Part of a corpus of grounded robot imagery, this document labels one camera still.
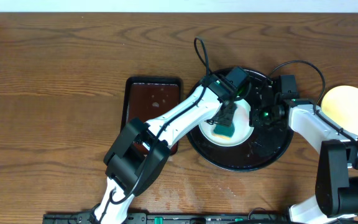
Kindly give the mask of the light green plate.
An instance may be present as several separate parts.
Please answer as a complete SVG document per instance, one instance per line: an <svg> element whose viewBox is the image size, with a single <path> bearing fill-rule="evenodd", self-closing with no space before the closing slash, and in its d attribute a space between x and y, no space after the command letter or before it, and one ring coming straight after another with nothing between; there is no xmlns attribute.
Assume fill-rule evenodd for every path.
<svg viewBox="0 0 358 224"><path fill-rule="evenodd" d="M199 125L203 136L213 144L223 147L237 146L245 142L252 134L254 128L249 125L250 105L245 100L235 102L237 109L234 113L232 123L235 126L235 132L231 139L217 138L212 135L212 130L216 124L206 122Z"/></svg>

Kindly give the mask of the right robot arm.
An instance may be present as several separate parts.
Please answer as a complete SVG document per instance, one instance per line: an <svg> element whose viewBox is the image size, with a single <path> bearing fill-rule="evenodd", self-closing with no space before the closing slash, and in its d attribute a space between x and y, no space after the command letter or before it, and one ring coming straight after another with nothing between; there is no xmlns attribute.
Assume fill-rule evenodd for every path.
<svg viewBox="0 0 358 224"><path fill-rule="evenodd" d="M280 98L250 109L250 125L284 125L319 154L314 196L288 209L293 223L355 223L358 216L358 136L309 99Z"/></svg>

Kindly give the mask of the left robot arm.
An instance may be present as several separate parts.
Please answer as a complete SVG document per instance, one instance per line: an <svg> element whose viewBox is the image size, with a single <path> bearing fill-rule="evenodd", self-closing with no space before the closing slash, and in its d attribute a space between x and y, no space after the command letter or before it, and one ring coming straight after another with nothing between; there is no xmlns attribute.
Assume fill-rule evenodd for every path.
<svg viewBox="0 0 358 224"><path fill-rule="evenodd" d="M165 114L142 122L134 118L104 157L107 188L93 223L122 223L134 197L160 175L171 147L200 123L211 120L238 95L244 79L205 76L193 94Z"/></svg>

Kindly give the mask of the green scrub sponge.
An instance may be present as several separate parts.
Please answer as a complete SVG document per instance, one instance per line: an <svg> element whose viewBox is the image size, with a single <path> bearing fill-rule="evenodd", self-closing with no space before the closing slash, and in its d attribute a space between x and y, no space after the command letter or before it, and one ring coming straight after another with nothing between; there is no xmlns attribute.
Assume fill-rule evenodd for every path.
<svg viewBox="0 0 358 224"><path fill-rule="evenodd" d="M235 126L231 123L229 126L217 124L212 130L212 135L217 138L231 139L235 132Z"/></svg>

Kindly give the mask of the yellow plate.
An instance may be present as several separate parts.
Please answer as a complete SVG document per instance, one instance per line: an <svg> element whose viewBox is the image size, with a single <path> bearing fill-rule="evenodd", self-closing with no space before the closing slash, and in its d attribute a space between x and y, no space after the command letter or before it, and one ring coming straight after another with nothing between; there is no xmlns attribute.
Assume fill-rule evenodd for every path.
<svg viewBox="0 0 358 224"><path fill-rule="evenodd" d="M321 109L340 127L358 135L358 88L349 85L332 88L324 95Z"/></svg>

